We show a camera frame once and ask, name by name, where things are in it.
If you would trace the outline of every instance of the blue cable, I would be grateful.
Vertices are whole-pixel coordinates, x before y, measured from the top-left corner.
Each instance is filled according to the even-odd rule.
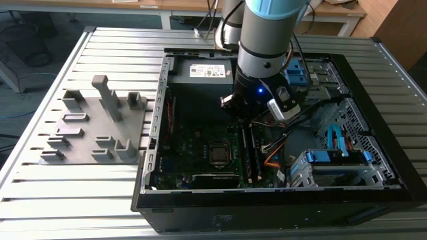
[[[337,134],[338,148],[341,149],[343,156],[349,157],[349,152],[347,152],[347,148],[346,148],[346,139],[342,134],[342,129],[337,124],[331,124],[327,128],[327,148],[329,149],[334,148],[334,136],[333,136],[334,132]]]
[[[0,116],[0,119],[14,119],[14,118],[25,117],[30,114],[34,114],[35,112],[37,112],[37,110],[27,112],[25,114],[21,114],[21,115],[15,115],[15,116]]]

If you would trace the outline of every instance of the gray post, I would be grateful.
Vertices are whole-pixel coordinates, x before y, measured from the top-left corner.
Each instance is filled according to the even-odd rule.
[[[93,86],[98,89],[103,100],[105,107],[110,112],[110,116],[115,122],[122,120],[122,115],[118,108],[118,99],[113,96],[113,91],[107,86],[109,77],[106,75],[95,75],[93,79]]]

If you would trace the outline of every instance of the wooden desk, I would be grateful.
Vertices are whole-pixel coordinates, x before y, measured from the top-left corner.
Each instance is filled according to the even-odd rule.
[[[113,0],[0,0],[0,4],[30,5],[43,7],[113,8],[113,9],[161,9],[163,0],[139,0],[139,2],[117,2]]]
[[[171,16],[205,16],[209,11],[206,0],[163,0],[162,11],[170,11]],[[350,37],[359,20],[367,16],[367,12],[358,4],[354,9],[343,8],[342,5],[323,2],[315,9],[315,22],[342,23],[338,36]],[[306,22],[313,21],[313,16],[309,15],[303,19]]]
[[[113,3],[113,0],[0,0],[2,9],[18,11],[141,14],[159,15],[163,29],[171,29],[171,16],[201,17],[207,14],[206,0],[139,0],[139,2]],[[217,16],[222,16],[222,2]],[[341,5],[323,2],[315,9],[315,22],[343,23],[339,36],[349,37],[359,20],[367,16],[361,5],[350,10]],[[303,21],[311,22],[313,16]]]

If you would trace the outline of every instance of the table leg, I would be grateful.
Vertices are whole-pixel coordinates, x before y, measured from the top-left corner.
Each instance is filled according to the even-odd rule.
[[[342,29],[339,31],[339,34],[338,34],[339,37],[350,37],[353,35],[354,30],[358,26],[359,20],[361,20],[361,17],[357,17],[357,16],[349,17],[349,20],[342,26]]]
[[[169,10],[161,11],[162,29],[171,30],[171,16],[173,13]]]
[[[7,83],[7,85],[13,88],[14,92],[23,93],[26,88],[23,86],[19,87],[19,79],[7,65],[0,61],[0,78]]]

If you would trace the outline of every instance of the metal table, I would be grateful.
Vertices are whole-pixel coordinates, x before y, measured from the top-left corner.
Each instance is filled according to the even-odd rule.
[[[345,54],[375,105],[427,182],[427,98],[381,43],[370,38],[302,36],[305,51]],[[394,212],[354,227],[170,233],[159,235],[131,211],[137,166],[38,165],[41,148],[66,109],[65,90],[95,96],[94,74],[126,96],[139,91],[154,108],[163,49],[213,49],[191,31],[89,27],[0,172],[0,239],[261,238],[425,239],[426,206]],[[142,148],[153,114],[146,115]]]

